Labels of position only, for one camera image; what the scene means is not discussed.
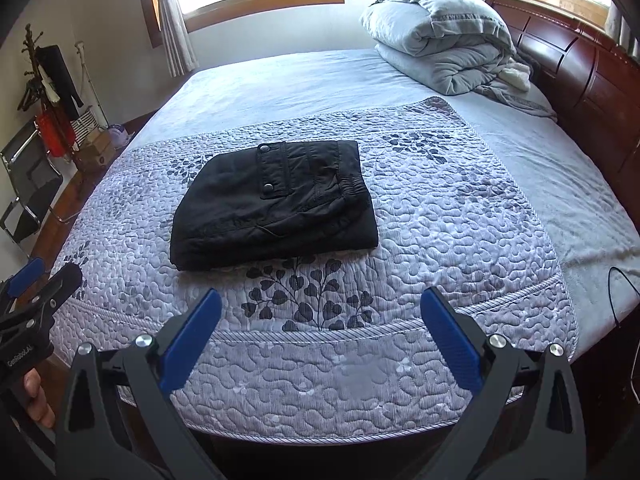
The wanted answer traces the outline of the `person's left hand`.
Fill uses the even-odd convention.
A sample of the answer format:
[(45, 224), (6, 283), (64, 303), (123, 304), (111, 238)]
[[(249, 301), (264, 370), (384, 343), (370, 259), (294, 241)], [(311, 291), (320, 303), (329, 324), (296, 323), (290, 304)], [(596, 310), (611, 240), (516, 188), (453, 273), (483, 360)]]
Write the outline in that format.
[(52, 429), (55, 414), (42, 388), (41, 377), (35, 368), (23, 377), (23, 387), (28, 396), (26, 411), (29, 417), (40, 426)]

